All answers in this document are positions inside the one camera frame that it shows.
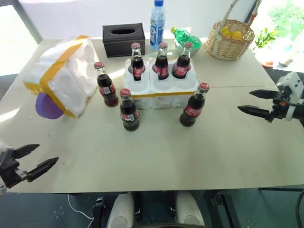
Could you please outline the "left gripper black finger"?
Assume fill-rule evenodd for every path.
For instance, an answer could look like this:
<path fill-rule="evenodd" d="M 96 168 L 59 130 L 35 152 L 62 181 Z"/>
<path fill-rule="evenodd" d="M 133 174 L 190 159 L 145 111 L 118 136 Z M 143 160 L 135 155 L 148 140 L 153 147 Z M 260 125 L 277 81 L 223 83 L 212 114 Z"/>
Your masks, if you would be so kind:
<path fill-rule="evenodd" d="M 32 182 L 35 179 L 37 179 L 38 177 L 42 176 L 56 164 L 58 159 L 59 159 L 59 157 L 54 157 L 54 158 L 47 159 L 44 162 L 40 163 L 39 165 L 37 165 L 36 168 L 34 168 L 33 170 L 31 170 L 30 172 L 27 173 L 26 180 L 28 182 Z"/>
<path fill-rule="evenodd" d="M 13 150 L 13 159 L 21 159 L 30 153 L 32 153 L 35 149 L 37 149 L 39 144 L 27 144 L 22 147 Z"/>

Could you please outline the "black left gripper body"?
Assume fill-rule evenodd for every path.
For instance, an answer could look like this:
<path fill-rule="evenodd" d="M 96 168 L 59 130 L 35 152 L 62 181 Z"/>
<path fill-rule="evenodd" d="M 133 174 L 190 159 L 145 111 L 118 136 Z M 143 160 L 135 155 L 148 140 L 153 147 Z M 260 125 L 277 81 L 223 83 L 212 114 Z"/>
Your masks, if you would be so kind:
<path fill-rule="evenodd" d="M 10 189 L 28 178 L 28 175 L 19 169 L 17 161 L 26 155 L 28 152 L 24 148 L 8 148 L 0 153 L 0 177 L 4 182 L 1 187 L 5 185 Z"/>

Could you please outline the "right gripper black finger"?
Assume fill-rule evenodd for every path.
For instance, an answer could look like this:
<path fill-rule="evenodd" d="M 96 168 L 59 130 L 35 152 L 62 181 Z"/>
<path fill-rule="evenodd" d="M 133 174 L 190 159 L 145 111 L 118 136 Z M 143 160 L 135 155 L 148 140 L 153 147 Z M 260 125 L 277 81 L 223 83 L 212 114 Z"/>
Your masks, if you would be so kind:
<path fill-rule="evenodd" d="M 249 92 L 249 94 L 258 97 L 258 98 L 262 98 L 262 99 L 274 99 L 279 92 L 278 91 L 271 91 L 271 90 L 264 90 L 264 89 L 258 89 L 258 90 L 254 90 Z"/>
<path fill-rule="evenodd" d="M 270 112 L 268 110 L 260 109 L 259 107 L 252 105 L 240 105 L 237 107 L 240 111 L 257 117 L 268 117 Z"/>

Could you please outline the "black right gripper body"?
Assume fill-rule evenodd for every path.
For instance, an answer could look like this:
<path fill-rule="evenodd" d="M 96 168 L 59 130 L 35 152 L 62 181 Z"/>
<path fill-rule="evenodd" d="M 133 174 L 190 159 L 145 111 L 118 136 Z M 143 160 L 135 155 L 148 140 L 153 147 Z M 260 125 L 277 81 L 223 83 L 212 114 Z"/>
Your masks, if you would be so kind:
<path fill-rule="evenodd" d="M 271 123 L 275 118 L 283 119 L 286 116 L 289 105 L 287 104 L 288 94 L 282 92 L 271 91 L 270 99 L 272 99 L 272 111 L 267 115 L 266 120 Z"/>

